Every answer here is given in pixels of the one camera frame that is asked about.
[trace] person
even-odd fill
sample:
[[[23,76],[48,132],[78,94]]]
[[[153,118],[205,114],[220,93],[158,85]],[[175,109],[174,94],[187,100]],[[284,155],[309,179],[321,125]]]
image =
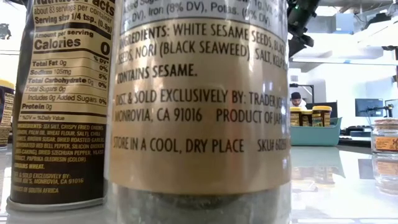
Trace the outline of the person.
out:
[[[305,107],[307,103],[301,99],[301,94],[298,92],[292,93],[292,97],[290,99],[290,106],[291,107],[301,107],[303,110],[306,110],[307,108]]]

